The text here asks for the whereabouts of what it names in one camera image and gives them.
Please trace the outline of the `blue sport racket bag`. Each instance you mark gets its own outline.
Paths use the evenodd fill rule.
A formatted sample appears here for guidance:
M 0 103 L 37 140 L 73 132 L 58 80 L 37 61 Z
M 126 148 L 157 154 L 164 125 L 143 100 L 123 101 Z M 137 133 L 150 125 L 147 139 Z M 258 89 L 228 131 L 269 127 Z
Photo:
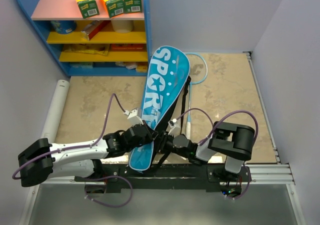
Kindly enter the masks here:
M 129 167 L 147 171 L 159 149 L 161 135 L 167 130 L 178 98 L 190 73 L 190 62 L 181 50 L 164 45 L 151 56 L 141 104 L 141 119 L 158 132 L 155 141 L 136 147 L 130 154 Z

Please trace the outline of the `white shuttlecock tube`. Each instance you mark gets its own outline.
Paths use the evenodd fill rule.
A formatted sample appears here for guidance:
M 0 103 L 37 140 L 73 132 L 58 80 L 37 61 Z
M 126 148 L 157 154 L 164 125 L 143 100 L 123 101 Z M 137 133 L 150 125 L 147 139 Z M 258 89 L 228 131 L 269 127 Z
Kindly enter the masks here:
M 49 143 L 55 142 L 69 87 L 70 83 L 62 79 L 58 80 L 56 84 L 56 88 L 54 90 L 54 94 L 41 133 L 41 137 L 47 138 Z

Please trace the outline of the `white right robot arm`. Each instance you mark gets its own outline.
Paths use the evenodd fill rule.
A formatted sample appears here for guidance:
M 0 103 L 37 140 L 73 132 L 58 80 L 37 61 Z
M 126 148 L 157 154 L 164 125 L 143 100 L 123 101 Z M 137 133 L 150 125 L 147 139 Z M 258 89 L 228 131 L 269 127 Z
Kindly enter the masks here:
M 174 153 L 186 158 L 191 164 L 202 166 L 216 153 L 226 156 L 223 177 L 230 182 L 235 181 L 241 175 L 243 163 L 251 160 L 252 150 L 255 143 L 255 130 L 247 125 L 215 122 L 218 127 L 213 135 L 199 145 L 192 142 L 184 134 L 177 136 L 163 133 L 159 139 L 161 153 Z

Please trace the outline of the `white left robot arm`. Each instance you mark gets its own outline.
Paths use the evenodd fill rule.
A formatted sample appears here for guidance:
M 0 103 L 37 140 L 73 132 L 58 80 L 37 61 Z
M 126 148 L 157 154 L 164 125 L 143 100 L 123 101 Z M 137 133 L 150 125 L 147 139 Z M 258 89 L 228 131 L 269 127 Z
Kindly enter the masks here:
M 39 185 L 50 177 L 61 177 L 62 166 L 81 161 L 90 160 L 91 165 L 86 169 L 86 176 L 92 181 L 99 181 L 104 175 L 104 169 L 97 165 L 101 159 L 117 158 L 134 148 L 153 142 L 158 132 L 147 124 L 136 124 L 127 130 L 118 130 L 109 133 L 102 138 L 76 143 L 49 143 L 47 138 L 40 138 L 18 155 L 20 177 L 22 187 Z

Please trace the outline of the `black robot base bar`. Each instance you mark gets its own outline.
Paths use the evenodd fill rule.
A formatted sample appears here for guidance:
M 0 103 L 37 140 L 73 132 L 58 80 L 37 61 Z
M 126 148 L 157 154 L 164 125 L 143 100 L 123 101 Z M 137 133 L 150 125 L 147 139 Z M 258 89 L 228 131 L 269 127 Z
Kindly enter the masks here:
M 206 192 L 223 192 L 227 195 L 239 195 L 241 185 L 250 183 L 252 177 L 247 166 L 240 173 L 233 174 L 225 170 L 223 163 L 196 166 L 189 163 L 163 164 L 158 169 L 138 173 L 126 164 L 103 164 L 102 173 L 93 177 L 75 176 L 76 182 L 106 182 L 108 193 L 119 193 L 121 189 L 142 190 L 205 190 Z

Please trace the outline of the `silver orange snack pack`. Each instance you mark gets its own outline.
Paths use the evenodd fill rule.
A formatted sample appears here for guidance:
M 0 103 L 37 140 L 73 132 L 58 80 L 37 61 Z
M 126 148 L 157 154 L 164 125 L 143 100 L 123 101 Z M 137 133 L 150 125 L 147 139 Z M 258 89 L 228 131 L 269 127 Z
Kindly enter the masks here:
M 103 29 L 104 26 L 105 25 L 102 20 L 95 20 L 82 29 L 82 37 L 85 40 L 90 41 L 99 31 Z

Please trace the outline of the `yellow white small packs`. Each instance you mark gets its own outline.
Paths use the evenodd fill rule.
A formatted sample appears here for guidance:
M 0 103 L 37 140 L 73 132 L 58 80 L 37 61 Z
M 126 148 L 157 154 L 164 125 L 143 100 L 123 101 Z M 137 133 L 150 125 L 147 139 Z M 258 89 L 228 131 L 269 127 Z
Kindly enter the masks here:
M 128 70 L 136 70 L 138 73 L 146 73 L 148 71 L 148 63 L 147 62 L 119 62 L 115 63 L 118 67 L 125 67 Z

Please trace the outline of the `blue green bottom boxes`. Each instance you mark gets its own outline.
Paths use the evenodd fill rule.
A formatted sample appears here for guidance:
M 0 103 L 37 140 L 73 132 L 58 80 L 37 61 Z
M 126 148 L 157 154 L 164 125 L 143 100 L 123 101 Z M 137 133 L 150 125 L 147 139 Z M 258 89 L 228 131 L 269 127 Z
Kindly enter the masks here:
M 62 62 L 61 64 L 69 69 L 92 69 L 94 67 L 93 62 Z

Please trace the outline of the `blue shelf unit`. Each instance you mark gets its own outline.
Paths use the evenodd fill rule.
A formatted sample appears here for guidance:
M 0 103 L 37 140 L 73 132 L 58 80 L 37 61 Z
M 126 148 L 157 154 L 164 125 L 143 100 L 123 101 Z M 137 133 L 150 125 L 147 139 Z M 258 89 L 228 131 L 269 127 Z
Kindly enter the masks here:
M 134 76 L 147 71 L 142 0 L 17 0 L 42 44 L 72 76 Z

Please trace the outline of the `red flat box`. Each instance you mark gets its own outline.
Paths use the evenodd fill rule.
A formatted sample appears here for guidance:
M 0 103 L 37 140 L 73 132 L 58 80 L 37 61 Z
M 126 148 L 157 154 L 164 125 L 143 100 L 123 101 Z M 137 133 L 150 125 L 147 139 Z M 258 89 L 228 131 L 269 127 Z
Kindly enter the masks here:
M 144 45 L 138 43 L 112 43 L 110 48 L 113 51 L 139 51 L 144 49 Z

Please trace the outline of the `yellow snack bags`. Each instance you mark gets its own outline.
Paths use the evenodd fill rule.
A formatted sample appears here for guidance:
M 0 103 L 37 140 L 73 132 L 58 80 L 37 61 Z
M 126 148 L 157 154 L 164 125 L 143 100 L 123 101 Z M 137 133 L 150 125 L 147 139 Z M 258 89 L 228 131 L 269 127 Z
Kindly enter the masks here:
M 107 56 L 109 44 L 65 44 L 63 52 Z

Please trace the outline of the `blue round can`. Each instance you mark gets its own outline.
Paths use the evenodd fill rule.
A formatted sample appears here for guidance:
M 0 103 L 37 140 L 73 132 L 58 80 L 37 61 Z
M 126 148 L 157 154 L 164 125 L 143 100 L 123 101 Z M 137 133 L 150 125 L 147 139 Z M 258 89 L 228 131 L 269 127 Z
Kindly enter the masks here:
M 72 33 L 77 28 L 77 23 L 74 20 L 51 20 L 53 29 L 61 35 Z

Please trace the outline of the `orange green box middle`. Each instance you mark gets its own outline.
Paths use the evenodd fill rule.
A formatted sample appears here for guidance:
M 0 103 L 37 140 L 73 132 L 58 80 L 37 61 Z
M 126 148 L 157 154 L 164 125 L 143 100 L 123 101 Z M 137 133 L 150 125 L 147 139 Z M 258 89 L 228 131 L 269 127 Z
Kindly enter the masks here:
M 125 13 L 125 3 L 123 0 L 100 0 L 109 18 L 118 17 Z

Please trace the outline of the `orange green box left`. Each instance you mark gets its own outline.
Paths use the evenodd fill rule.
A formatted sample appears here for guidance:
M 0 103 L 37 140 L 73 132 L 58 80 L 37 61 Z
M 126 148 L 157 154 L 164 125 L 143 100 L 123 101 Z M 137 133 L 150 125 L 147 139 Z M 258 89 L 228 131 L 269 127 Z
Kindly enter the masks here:
M 100 14 L 96 0 L 75 0 L 83 19 Z

